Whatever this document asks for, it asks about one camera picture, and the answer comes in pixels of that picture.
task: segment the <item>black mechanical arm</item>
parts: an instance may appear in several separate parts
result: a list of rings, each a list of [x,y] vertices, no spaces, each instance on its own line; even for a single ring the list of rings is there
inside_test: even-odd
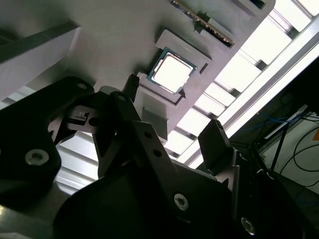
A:
[[[84,131],[99,180],[62,205],[54,238],[316,237],[276,176],[234,150],[218,121],[199,137],[216,177],[172,162],[134,108],[138,86],[131,75],[108,95],[68,77],[1,110],[0,204],[18,210],[43,197],[61,166],[56,145]]]

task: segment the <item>screw head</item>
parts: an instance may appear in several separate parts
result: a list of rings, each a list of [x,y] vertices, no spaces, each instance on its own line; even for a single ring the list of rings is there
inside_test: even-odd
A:
[[[243,225],[246,232],[248,232],[250,235],[254,236],[256,231],[253,226],[253,224],[245,217],[241,218],[241,225]]]
[[[29,165],[40,166],[49,160],[49,154],[42,149],[32,149],[25,155],[25,161]]]
[[[176,193],[174,195],[174,202],[182,211],[186,211],[189,207],[188,200],[183,194]]]
[[[79,88],[81,88],[81,89],[84,89],[84,90],[88,88],[86,85],[84,85],[84,84],[82,84],[82,83],[78,83],[77,86],[78,86]]]
[[[118,98],[121,100],[121,101],[126,101],[126,98],[120,94],[118,94]]]

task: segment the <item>blue cable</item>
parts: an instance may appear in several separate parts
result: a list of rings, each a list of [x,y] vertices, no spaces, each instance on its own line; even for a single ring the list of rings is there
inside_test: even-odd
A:
[[[270,117],[268,114],[266,114],[266,113],[264,113],[264,112],[259,112],[259,114],[260,114],[261,116],[264,116],[264,117],[268,118],[269,120],[271,120],[271,121],[273,121],[273,122],[277,122],[277,123],[291,123],[291,122],[294,122],[294,121],[298,120],[298,118],[300,117],[300,116],[296,116],[296,117],[293,118],[292,120],[282,121],[282,120],[281,120],[282,118],[280,118],[280,119],[275,119],[275,118]]]
[[[283,119],[287,119],[287,117],[282,117],[282,118],[279,118],[278,120],[283,120]],[[241,129],[240,131],[249,131],[249,130],[254,130],[254,129],[257,129],[257,128],[260,128],[262,126],[264,126],[265,124],[267,123],[273,123],[274,121],[267,121],[265,123],[259,123],[257,125],[255,125],[254,127],[251,127],[251,128],[243,128]]]

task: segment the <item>electrical cable bundle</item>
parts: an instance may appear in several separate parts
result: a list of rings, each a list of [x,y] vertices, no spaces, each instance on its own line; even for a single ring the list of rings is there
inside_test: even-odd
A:
[[[282,172],[284,171],[284,169],[286,168],[286,166],[287,166],[292,160],[294,161],[295,165],[296,165],[299,169],[301,169],[302,171],[305,171],[305,172],[319,172],[319,169],[316,169],[316,170],[305,169],[305,168],[301,167],[301,166],[297,163],[297,161],[296,161],[296,156],[297,156],[298,154],[300,154],[300,153],[302,153],[302,152],[304,152],[304,151],[306,151],[306,150],[308,150],[308,149],[310,149],[310,148],[319,146],[319,144],[314,144],[314,145],[308,146],[308,147],[306,147],[306,148],[304,148],[304,149],[302,149],[302,150],[300,150],[300,151],[297,152],[298,146],[299,146],[299,144],[303,141],[303,139],[304,139],[307,135],[309,135],[310,133],[314,132],[316,129],[319,129],[319,127],[316,127],[316,128],[314,128],[314,129],[310,130],[308,133],[306,133],[306,134],[298,141],[298,143],[296,144],[295,149],[294,149],[294,155],[286,162],[286,164],[284,165],[284,167],[281,169],[280,174],[282,174]],[[311,185],[302,185],[302,184],[299,184],[299,185],[308,188],[308,187],[312,187],[312,186],[316,185],[317,183],[319,183],[319,180],[316,181],[315,183],[311,184]]]

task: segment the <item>metal slot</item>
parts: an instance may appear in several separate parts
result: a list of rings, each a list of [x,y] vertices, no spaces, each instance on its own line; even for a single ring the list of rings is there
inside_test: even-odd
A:
[[[203,27],[209,34],[214,36],[217,40],[219,40],[221,43],[226,45],[227,47],[231,48],[234,45],[234,41],[231,40],[229,37],[227,37],[224,33],[216,29],[211,24],[204,21],[202,18],[197,16],[195,13],[193,13],[190,9],[185,7],[184,5],[180,4],[178,1],[171,0],[170,4],[172,4],[174,7],[182,11],[186,16],[194,20],[196,23],[198,23],[201,27]]]
[[[261,0],[249,0],[249,1],[259,9],[262,9],[265,5],[264,1],[261,1]]]

